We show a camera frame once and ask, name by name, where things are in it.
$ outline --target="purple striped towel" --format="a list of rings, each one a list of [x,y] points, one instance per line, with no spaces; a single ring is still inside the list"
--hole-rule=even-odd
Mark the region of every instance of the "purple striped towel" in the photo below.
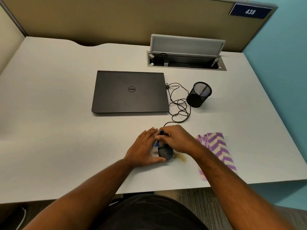
[[[207,133],[195,137],[203,146],[212,151],[225,165],[237,174],[237,168],[227,150],[224,136],[221,132]],[[201,168],[198,167],[201,179],[207,180]]]

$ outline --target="number sign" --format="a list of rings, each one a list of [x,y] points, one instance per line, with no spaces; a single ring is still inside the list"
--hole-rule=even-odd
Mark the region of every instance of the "number sign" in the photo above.
[[[236,3],[229,15],[264,19],[272,9],[272,6],[254,6]]]

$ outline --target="crumbs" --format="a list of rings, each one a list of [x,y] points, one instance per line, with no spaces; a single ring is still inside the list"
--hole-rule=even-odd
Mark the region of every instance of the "crumbs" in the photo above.
[[[184,154],[174,151],[173,160],[181,160],[183,163],[187,162]]]

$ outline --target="desk power outlet box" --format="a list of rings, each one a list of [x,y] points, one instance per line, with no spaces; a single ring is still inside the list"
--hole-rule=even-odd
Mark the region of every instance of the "desk power outlet box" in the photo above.
[[[152,34],[148,67],[227,71],[220,52],[225,40]]]

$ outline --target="hand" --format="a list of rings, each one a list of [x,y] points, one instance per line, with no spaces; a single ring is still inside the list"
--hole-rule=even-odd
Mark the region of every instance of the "hand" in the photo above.
[[[163,130],[167,135],[158,135],[160,130]],[[191,136],[184,128],[180,125],[166,126],[159,129],[156,134],[156,139],[167,143],[175,151],[186,153],[191,155],[193,151],[202,145]]]
[[[143,131],[128,149],[124,159],[128,161],[133,168],[166,162],[165,158],[154,157],[150,153],[157,131],[158,129],[154,127],[148,131]]]

